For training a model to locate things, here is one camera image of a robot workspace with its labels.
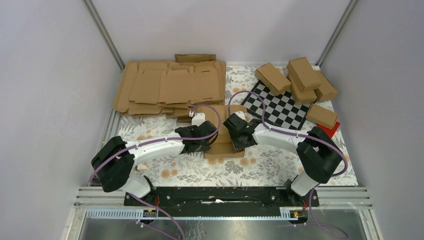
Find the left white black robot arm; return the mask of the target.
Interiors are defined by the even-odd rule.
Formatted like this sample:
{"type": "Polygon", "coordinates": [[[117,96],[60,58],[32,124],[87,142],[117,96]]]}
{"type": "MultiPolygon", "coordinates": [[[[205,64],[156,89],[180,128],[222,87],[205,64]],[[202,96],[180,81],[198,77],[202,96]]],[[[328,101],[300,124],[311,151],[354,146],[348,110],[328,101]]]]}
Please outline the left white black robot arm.
{"type": "Polygon", "coordinates": [[[93,175],[105,193],[121,190],[148,206],[155,200],[153,185],[146,176],[138,175],[136,167],[161,157],[209,150],[210,141],[217,134],[217,128],[206,120],[145,140],[124,141],[121,136],[115,136],[91,160],[93,175]]]}

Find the brown cardboard box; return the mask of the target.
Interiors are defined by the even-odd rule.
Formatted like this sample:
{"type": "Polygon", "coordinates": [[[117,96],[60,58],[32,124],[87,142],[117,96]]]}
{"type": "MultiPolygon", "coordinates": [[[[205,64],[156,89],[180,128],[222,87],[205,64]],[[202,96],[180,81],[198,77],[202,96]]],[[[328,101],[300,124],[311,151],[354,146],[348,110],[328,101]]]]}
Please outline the brown cardboard box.
{"type": "MultiPolygon", "coordinates": [[[[219,113],[222,123],[229,117],[227,105],[215,105],[213,108],[219,113]]],[[[247,109],[242,105],[230,106],[231,113],[239,111],[246,113],[247,109]]],[[[200,106],[195,110],[195,112],[204,113],[205,120],[210,121],[215,127],[218,128],[218,116],[211,108],[200,106]]],[[[234,149],[229,131],[222,124],[220,125],[217,139],[214,143],[211,144],[210,147],[210,150],[204,152],[204,158],[208,160],[243,158],[245,155],[244,150],[236,151],[234,149]]]]}

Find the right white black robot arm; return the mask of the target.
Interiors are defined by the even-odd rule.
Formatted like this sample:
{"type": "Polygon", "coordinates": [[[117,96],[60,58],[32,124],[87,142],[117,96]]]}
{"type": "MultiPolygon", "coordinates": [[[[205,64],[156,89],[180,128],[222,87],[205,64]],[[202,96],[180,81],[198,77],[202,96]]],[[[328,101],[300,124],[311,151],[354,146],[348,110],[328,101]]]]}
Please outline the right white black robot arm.
{"type": "Polygon", "coordinates": [[[236,151],[267,145],[297,154],[303,171],[294,178],[286,193],[287,201],[293,206],[301,205],[317,185],[326,184],[331,177],[340,175],[336,169],[341,162],[347,162],[341,150],[319,127],[309,131],[291,130],[267,125],[259,119],[247,122],[238,113],[232,113],[223,125],[236,151]]]}

